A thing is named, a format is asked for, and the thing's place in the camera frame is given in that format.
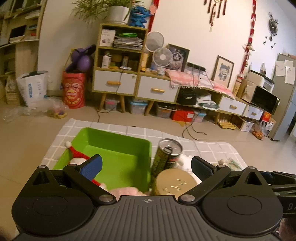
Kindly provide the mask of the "santa plush toy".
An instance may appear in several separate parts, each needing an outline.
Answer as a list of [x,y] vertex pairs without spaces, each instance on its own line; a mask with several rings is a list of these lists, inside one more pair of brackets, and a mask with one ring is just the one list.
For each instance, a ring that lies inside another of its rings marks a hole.
[[[70,160],[69,164],[81,165],[90,158],[90,157],[86,156],[85,154],[83,154],[82,152],[77,151],[72,146],[70,141],[65,142],[65,147],[70,151],[70,154],[71,154],[71,160]],[[92,182],[107,191],[107,187],[104,183],[99,183],[95,179],[93,179]]]

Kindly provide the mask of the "white cloth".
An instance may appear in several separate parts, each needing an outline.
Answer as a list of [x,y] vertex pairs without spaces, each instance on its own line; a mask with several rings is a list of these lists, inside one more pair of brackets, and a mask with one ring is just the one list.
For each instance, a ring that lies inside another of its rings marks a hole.
[[175,163],[174,168],[187,172],[191,177],[194,178],[196,183],[199,185],[202,183],[202,181],[192,171],[192,157],[192,155],[186,156],[185,154],[180,154],[178,160]]

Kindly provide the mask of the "pink plush toy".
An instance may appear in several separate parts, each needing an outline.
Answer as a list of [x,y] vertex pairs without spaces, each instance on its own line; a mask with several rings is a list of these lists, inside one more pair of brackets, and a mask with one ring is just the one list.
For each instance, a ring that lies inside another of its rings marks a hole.
[[116,200],[119,201],[121,196],[150,196],[151,193],[148,192],[141,192],[135,187],[121,187],[115,188],[112,190],[108,190],[110,194],[116,197]]

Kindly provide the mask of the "green plastic bin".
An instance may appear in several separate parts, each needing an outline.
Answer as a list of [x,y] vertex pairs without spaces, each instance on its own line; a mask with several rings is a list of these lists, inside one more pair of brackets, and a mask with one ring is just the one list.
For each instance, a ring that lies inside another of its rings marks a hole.
[[99,154],[102,170],[95,177],[107,190],[135,187],[149,189],[152,144],[148,140],[93,128],[82,128],[71,144],[88,157]]

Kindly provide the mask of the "grey checked blanket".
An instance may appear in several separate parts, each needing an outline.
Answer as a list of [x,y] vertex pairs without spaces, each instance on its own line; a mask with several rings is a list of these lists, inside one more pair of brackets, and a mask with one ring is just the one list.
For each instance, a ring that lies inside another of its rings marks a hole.
[[182,137],[176,137],[168,133],[149,128],[120,126],[107,123],[97,123],[84,120],[75,120],[70,118],[62,126],[59,133],[52,142],[50,148],[47,150],[42,165],[47,165],[52,169],[66,150],[65,142],[73,140],[83,128],[94,128],[101,131],[108,131],[111,133],[122,134],[124,136],[131,136],[136,138],[143,138],[151,141],[153,151],[155,153],[157,141],[162,138],[172,138],[179,141],[184,147],[184,154],[187,156],[200,156],[211,164],[217,163],[221,159],[233,159],[238,162],[242,168],[246,167],[245,161],[238,154],[236,149],[229,143],[224,142],[204,142],[192,141]]

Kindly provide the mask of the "egg tray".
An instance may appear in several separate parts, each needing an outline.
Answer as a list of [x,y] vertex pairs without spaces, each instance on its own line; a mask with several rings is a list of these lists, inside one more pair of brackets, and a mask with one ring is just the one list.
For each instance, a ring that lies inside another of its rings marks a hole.
[[225,130],[235,130],[236,126],[231,122],[229,117],[221,117],[218,120],[218,126]]

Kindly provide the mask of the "red box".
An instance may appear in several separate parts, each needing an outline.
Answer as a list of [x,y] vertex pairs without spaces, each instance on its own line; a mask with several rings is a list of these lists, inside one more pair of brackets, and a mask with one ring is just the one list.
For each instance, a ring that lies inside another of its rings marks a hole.
[[194,111],[191,109],[177,109],[171,113],[171,119],[174,121],[183,121],[191,123],[194,118]]

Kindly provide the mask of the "clear storage box blue lid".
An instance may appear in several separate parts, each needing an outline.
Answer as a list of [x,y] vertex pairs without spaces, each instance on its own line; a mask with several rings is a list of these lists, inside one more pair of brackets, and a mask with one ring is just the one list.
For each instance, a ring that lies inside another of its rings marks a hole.
[[131,114],[144,114],[148,102],[134,102],[132,100],[128,101],[129,111]]

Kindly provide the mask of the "pink checked cloth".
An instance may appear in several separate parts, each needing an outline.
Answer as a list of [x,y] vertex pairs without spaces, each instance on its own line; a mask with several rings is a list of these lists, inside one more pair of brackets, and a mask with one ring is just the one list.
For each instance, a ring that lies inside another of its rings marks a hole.
[[206,89],[212,92],[225,95],[231,99],[235,99],[235,96],[233,95],[231,90],[229,90],[222,84],[210,80],[207,75],[192,75],[170,69],[166,69],[165,74],[170,78],[171,86]]

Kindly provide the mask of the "framed cartoon girl picture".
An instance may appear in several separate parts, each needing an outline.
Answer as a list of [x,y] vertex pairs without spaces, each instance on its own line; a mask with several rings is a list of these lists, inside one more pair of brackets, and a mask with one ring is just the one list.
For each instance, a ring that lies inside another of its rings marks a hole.
[[233,68],[234,62],[218,55],[211,80],[229,87]]

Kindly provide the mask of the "purple ball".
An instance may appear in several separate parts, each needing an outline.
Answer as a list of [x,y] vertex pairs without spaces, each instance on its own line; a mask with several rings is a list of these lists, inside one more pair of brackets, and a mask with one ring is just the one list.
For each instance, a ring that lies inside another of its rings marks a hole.
[[89,55],[82,56],[78,63],[77,63],[77,69],[81,72],[87,72],[92,67],[93,59]]

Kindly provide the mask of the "framed cat picture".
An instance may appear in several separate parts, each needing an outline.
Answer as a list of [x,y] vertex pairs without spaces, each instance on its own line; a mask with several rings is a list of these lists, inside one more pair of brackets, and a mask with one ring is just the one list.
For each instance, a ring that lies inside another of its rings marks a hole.
[[185,49],[183,47],[172,44],[168,44],[167,48],[171,51],[173,59],[166,68],[184,72],[190,53],[189,49]]

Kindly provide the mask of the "small white fan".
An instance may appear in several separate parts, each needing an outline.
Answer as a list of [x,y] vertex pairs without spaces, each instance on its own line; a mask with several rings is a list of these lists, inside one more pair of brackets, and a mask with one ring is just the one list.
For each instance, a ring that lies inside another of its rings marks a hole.
[[173,60],[173,54],[168,48],[158,48],[152,55],[152,62],[157,66],[157,74],[165,75],[165,67]]

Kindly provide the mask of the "white product box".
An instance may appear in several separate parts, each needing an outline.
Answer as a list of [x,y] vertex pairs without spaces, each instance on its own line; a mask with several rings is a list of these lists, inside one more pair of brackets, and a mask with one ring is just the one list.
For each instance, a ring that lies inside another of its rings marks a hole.
[[101,31],[100,42],[99,45],[101,47],[112,47],[116,31],[115,30],[107,30],[103,29]]

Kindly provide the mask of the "large white fan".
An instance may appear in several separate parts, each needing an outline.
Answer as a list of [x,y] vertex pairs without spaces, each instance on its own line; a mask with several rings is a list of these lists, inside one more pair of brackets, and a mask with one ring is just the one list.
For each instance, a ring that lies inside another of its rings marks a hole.
[[164,36],[160,32],[152,31],[147,34],[145,48],[150,52],[155,52],[164,45]]

